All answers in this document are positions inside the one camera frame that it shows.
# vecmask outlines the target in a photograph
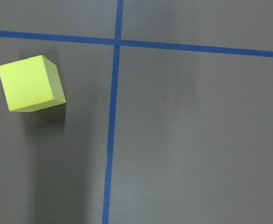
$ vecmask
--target cube top face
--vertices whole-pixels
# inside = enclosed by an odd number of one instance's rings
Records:
[[[44,57],[0,65],[0,79],[10,111],[53,100]]]

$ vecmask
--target cube side face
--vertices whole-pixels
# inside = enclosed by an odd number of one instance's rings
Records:
[[[32,112],[32,111],[38,111],[38,110],[45,109],[45,108],[48,108],[48,107],[60,105],[60,104],[63,104],[63,103],[64,102],[60,102],[60,101],[57,101],[57,100],[53,99],[53,100],[49,100],[49,101],[46,101],[46,102],[43,102],[43,103],[39,103],[39,104],[23,107],[23,108],[20,108],[20,109],[16,109],[16,110],[13,110],[13,111],[14,112]]]
[[[1,65],[0,79],[10,111],[53,99],[42,56]]]
[[[56,65],[44,56],[43,60],[54,100],[58,100],[61,103],[66,103],[63,87],[61,84],[60,77],[58,75]]]

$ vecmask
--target gray floor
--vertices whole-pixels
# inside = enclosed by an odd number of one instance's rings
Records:
[[[0,30],[114,37],[116,0],[0,3]],[[122,38],[273,50],[273,1],[125,0]],[[0,224],[102,219],[113,46],[0,38],[67,104],[7,109]],[[111,224],[273,224],[273,58],[121,48]]]

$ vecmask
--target foam block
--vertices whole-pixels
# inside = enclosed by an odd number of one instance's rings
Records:
[[[66,103],[56,65],[44,56],[0,65],[9,111],[32,112]]]

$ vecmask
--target blue tape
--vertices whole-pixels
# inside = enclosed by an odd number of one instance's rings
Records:
[[[120,15],[122,15],[123,14],[122,7],[120,7],[120,12],[121,12]],[[103,45],[120,45],[120,46],[126,46],[126,47],[152,48],[152,49],[186,50],[186,51],[210,52],[210,53],[232,54],[232,55],[273,57],[273,51],[266,51],[266,50],[222,48],[222,47],[189,45],[189,44],[178,44],[178,43],[121,40],[120,25],[122,25],[122,20],[118,19],[118,15],[119,14],[117,14],[118,22],[116,23],[115,39],[54,35],[54,34],[24,33],[24,32],[14,32],[14,31],[0,31],[0,37],[46,40],[46,41],[61,41],[61,42],[76,42],[76,43],[93,43],[93,44],[103,44]]]
[[[0,37],[45,40],[45,41],[75,42],[75,43],[93,43],[93,44],[104,44],[104,45],[115,44],[114,39],[107,39],[107,38],[68,36],[68,35],[55,35],[55,34],[37,34],[37,33],[14,32],[14,31],[1,31],[1,30],[0,30]]]
[[[110,193],[111,193],[111,184],[112,184],[112,157],[113,157],[113,144],[114,144],[114,128],[115,128],[115,119],[116,119],[118,78],[119,78],[119,55],[120,55],[120,46],[116,45],[114,46],[114,52],[113,52],[112,88],[111,88],[111,96],[110,96],[108,140],[107,140],[107,165],[105,170],[102,224],[108,224],[108,219],[109,219]]]
[[[210,52],[210,53],[231,54],[231,55],[273,57],[273,51],[238,49],[238,48],[222,48],[222,47],[188,45],[188,44],[178,44],[178,43],[121,40],[120,45],[127,46],[127,47],[138,47],[138,48],[187,50],[187,51]]]
[[[121,36],[122,36],[123,7],[124,7],[124,0],[118,0],[117,15],[116,15],[116,28],[115,28],[115,34],[114,34],[115,40],[120,40]]]
[[[107,140],[107,165],[105,170],[102,224],[109,223],[109,206],[110,206],[110,194],[111,194],[111,186],[112,186],[112,158],[113,158],[114,130],[115,130],[117,94],[118,94],[119,59],[120,59],[120,48],[121,48],[121,46],[119,45],[119,42],[121,40],[121,34],[122,34],[123,6],[124,6],[124,1],[118,0],[116,26],[115,26],[115,34],[114,34],[116,43],[113,48],[112,87],[111,87],[111,95],[110,95],[108,140]]]

